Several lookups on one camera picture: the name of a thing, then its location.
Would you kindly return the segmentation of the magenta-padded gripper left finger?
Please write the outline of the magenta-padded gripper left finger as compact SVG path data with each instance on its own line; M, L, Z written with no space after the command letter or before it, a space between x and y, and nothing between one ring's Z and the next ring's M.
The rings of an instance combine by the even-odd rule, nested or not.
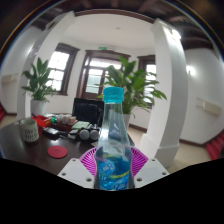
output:
M88 150L79 159L72 158L58 176L84 188L94 188L96 163L95 148Z

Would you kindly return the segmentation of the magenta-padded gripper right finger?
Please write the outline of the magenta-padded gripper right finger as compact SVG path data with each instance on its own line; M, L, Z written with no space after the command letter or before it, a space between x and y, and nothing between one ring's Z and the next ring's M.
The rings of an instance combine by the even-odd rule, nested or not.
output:
M132 161L129 188L140 188L169 175L169 172L156 158L148 158L137 148L132 147Z

